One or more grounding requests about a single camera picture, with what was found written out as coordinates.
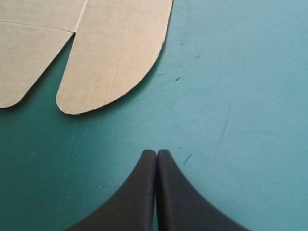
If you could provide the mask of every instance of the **cardboard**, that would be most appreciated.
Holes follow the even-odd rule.
[[[0,107],[19,102],[77,32],[57,93],[81,114],[130,91],[155,63],[172,0],[10,0],[0,4]]]
[[[130,91],[155,63],[172,0],[89,0],[57,93],[67,114],[102,107]]]
[[[0,107],[19,102],[76,31],[85,0],[0,4]]]

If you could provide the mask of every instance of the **teal cutting mat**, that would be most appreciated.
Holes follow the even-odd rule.
[[[164,148],[237,222],[307,231],[307,12],[304,0],[174,0],[150,73],[79,116],[55,103],[70,41],[0,110],[0,230],[63,230],[121,186],[143,149]]]

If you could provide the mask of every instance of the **curved black edge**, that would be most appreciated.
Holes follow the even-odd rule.
[[[119,190],[68,231],[150,231],[154,211],[156,153],[146,150]]]
[[[247,231],[194,189],[168,150],[158,152],[156,201],[160,231]]]

